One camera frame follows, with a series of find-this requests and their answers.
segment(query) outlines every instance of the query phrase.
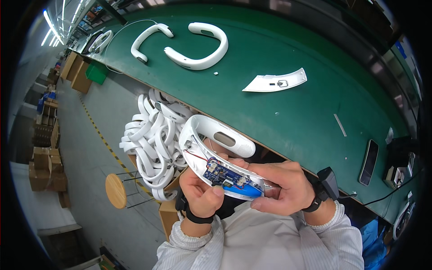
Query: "gray floor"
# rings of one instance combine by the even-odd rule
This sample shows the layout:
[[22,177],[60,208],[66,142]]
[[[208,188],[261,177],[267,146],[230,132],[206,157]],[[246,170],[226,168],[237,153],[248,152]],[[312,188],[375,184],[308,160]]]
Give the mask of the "gray floor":
[[[124,125],[139,113],[138,95],[147,91],[145,85],[113,73],[102,86],[93,83],[86,95],[71,89],[69,81],[59,80],[57,84],[60,152],[69,181],[72,215],[97,254],[104,245],[127,269],[151,269],[156,263],[157,247],[165,241],[159,205],[150,201],[122,210],[111,205],[105,193],[105,178],[124,170],[102,142],[78,95],[107,143],[127,168],[134,171],[118,143]],[[127,193],[136,192],[132,181],[126,183]],[[130,200],[141,201],[139,194]]]

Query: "smartphone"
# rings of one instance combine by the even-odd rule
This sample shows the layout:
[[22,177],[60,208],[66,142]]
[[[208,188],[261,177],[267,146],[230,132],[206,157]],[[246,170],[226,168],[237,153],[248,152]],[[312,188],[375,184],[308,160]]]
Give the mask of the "smartphone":
[[366,151],[363,167],[360,172],[359,182],[365,186],[369,186],[372,174],[374,173],[375,163],[378,157],[378,144],[374,140],[369,140],[368,150]]

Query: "red wire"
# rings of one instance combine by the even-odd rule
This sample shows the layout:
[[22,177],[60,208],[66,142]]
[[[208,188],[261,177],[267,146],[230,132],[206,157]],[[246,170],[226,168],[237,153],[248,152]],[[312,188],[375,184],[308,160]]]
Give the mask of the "red wire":
[[205,159],[205,158],[203,158],[203,157],[200,157],[200,156],[197,156],[197,155],[195,155],[195,154],[192,154],[191,152],[189,152],[189,151],[187,151],[187,150],[186,150],[186,152],[188,152],[189,154],[191,154],[191,155],[193,155],[193,156],[196,156],[197,158],[204,159],[205,161],[207,161],[207,159]]

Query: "green bin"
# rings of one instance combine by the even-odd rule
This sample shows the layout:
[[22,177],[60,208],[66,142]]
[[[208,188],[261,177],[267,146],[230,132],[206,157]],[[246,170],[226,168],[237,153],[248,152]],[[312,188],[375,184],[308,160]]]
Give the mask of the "green bin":
[[89,67],[86,70],[87,79],[90,79],[98,84],[104,83],[107,74],[107,67],[104,64],[94,60],[91,62],[91,64],[89,64]]

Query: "person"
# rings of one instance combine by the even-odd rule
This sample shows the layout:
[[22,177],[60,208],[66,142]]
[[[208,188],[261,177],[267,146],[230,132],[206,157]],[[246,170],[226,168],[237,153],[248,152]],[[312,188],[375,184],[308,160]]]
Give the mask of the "person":
[[190,212],[199,218],[214,215],[213,222],[198,224],[179,215],[153,269],[364,269],[362,236],[342,204],[327,199],[316,211],[302,211],[315,192],[299,163],[249,164],[218,155],[280,185],[279,198],[246,201],[221,220],[214,214],[229,197],[188,168],[180,186]]

